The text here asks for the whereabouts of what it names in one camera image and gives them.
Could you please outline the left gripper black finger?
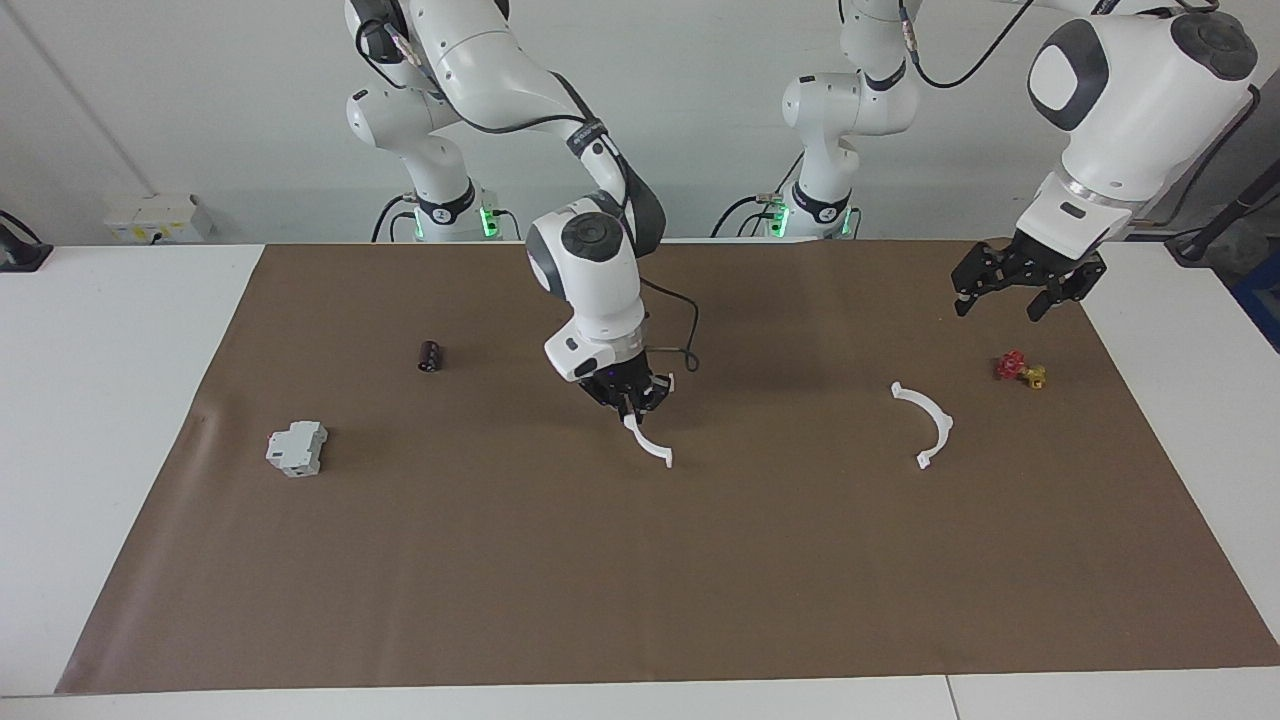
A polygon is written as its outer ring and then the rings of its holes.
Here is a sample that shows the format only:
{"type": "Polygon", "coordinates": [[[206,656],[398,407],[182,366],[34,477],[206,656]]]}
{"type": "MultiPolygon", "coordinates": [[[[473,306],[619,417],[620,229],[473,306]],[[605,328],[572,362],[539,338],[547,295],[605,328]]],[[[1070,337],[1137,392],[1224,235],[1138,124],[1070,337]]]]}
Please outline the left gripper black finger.
{"type": "Polygon", "coordinates": [[[1101,256],[1088,256],[1079,268],[1065,274],[1037,270],[1033,278],[1041,291],[1029,304],[1029,320],[1039,322],[1056,306],[1082,301],[1106,270],[1101,256]]]}
{"type": "Polygon", "coordinates": [[[974,243],[952,269],[952,287],[956,295],[954,309],[965,316],[977,300],[991,292],[1006,290],[1011,283],[1009,249],[996,249],[987,242],[974,243]]]}

